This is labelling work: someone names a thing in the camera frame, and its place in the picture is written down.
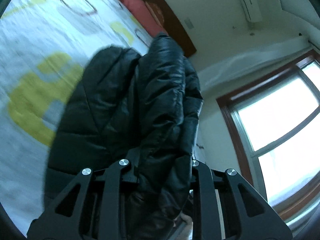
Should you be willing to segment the dark wooden headboard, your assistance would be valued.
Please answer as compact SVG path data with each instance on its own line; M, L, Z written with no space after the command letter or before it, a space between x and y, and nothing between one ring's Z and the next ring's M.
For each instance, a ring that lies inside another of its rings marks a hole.
M183 49L187 58L193 56L197 50L191 41L189 35L185 31L180 20L177 18L171 7L165 0L144 0L155 3L159 6L164 15L164 29Z

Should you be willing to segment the brown framed right window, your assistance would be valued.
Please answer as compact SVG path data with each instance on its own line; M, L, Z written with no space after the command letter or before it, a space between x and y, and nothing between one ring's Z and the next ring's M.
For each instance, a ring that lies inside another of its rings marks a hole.
M217 100L242 175L283 220L319 203L319 52Z

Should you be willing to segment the white wall air conditioner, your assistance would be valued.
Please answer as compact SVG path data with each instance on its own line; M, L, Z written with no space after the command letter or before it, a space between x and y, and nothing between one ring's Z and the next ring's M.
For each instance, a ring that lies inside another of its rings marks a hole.
M240 0L240 2L248 22L258 23L263 20L257 0Z

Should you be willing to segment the red pillow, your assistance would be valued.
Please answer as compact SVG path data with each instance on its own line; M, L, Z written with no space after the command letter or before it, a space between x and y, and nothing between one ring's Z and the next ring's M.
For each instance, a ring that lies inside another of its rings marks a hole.
M164 27L156 23L150 14L148 8L143 0L119 0L131 12L134 18L152 37L157 36L159 33L167 34Z

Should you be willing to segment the black puffer jacket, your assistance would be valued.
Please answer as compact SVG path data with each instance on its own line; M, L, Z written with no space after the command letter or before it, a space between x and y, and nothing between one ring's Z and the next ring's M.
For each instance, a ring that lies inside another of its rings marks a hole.
M167 34L158 34L145 55L114 46L99 51L56 130L44 205L82 169L105 169L135 148L138 182L127 201L127 233L166 239L188 198L202 104L196 71Z

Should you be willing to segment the wall socket plate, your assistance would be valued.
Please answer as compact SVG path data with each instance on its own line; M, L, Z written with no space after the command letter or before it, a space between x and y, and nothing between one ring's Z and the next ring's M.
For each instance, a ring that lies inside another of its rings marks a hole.
M185 18L184 22L185 22L185 25L187 26L188 29L193 29L194 28L194 25L191 22L190 18Z

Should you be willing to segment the white right curtain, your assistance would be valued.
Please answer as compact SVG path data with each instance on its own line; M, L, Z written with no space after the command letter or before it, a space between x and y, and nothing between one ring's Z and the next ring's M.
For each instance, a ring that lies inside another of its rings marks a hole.
M221 83L235 80L292 57L309 47L309 39L306 36L298 36L228 57L198 73L201 90L206 92Z

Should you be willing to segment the brown patterned cushion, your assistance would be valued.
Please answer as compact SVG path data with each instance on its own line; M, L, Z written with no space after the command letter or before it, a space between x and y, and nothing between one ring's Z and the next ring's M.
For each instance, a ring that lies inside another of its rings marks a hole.
M161 27L164 27L164 15L161 8L157 4L151 2L145 2L145 5L156 23Z

